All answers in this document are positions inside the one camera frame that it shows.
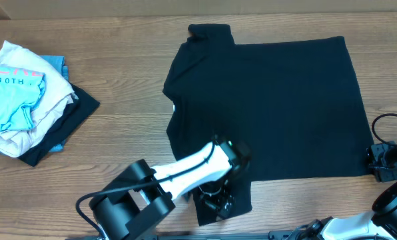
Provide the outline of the black t-shirt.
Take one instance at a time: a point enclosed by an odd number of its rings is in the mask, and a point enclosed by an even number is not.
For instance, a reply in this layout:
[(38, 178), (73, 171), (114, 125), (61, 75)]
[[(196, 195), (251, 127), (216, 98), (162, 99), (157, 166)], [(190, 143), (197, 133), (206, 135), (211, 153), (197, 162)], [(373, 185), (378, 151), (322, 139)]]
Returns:
[(167, 135), (176, 159), (214, 136), (249, 148), (231, 217), (252, 209), (254, 181), (369, 174), (373, 138), (343, 37), (237, 44), (225, 24), (188, 30), (163, 87)]

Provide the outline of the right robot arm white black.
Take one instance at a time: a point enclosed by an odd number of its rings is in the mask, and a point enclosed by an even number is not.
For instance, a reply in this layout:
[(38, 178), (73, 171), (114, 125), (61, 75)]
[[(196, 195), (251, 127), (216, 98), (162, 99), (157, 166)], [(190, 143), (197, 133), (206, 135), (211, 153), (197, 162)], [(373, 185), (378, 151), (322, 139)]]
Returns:
[(349, 218), (316, 219), (295, 229), (289, 239), (397, 239), (397, 142), (372, 145), (368, 158), (378, 182), (394, 182), (372, 209)]

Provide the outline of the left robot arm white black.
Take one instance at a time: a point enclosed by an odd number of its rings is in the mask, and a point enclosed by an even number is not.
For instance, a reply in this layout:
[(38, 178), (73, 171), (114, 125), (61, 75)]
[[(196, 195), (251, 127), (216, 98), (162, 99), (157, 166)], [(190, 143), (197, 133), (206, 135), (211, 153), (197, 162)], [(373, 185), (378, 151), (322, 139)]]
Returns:
[(232, 182), (248, 167), (249, 155), (244, 143), (215, 137), (168, 165), (132, 163), (89, 203), (100, 236), (141, 239), (175, 208), (175, 199), (193, 189), (206, 209), (226, 219), (234, 207)]

